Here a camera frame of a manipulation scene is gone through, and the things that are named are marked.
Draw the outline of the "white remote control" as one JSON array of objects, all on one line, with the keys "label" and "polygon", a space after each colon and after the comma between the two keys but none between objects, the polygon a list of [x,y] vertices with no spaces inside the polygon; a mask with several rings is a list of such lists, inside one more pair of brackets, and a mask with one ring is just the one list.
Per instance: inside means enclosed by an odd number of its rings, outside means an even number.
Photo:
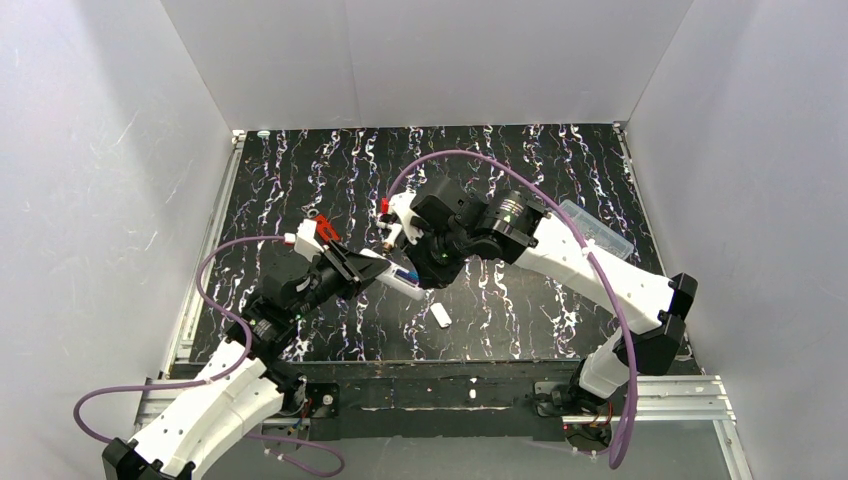
[{"label": "white remote control", "polygon": [[404,271],[409,270],[391,262],[389,267],[377,276],[377,280],[412,300],[422,300],[425,297],[425,290],[419,286],[418,281],[414,282],[406,278],[403,275]]}]

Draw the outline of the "white battery cover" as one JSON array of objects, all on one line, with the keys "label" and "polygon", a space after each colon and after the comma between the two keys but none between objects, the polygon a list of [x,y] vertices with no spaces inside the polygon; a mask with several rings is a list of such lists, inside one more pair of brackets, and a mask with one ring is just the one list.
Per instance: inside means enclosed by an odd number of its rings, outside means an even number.
[{"label": "white battery cover", "polygon": [[440,328],[445,329],[452,325],[452,319],[443,304],[434,303],[430,307],[430,313]]}]

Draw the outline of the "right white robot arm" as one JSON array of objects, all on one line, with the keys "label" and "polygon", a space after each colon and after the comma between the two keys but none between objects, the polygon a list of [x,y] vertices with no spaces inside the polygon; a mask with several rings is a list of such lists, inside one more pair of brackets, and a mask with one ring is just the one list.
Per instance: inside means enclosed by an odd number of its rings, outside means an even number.
[{"label": "right white robot arm", "polygon": [[453,283],[471,257],[502,260],[555,280],[624,315],[633,347],[616,331],[572,377],[569,397],[598,404],[628,382],[630,372],[660,376],[673,364],[698,283],[686,274],[656,275],[591,245],[530,197],[501,190],[490,200],[443,178],[383,204],[400,222],[401,248],[424,289]]}]

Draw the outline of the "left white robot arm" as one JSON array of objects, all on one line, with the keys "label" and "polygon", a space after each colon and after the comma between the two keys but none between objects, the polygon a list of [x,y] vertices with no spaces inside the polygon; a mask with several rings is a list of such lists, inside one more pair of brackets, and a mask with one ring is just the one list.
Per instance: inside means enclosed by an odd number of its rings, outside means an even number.
[{"label": "left white robot arm", "polygon": [[224,453],[277,414],[306,419],[316,401],[305,374],[281,358],[300,321],[324,303],[350,300],[376,281],[397,276],[396,264],[370,251],[330,242],[300,278],[267,275],[206,366],[171,403],[129,440],[102,452],[109,479],[199,479]]}]

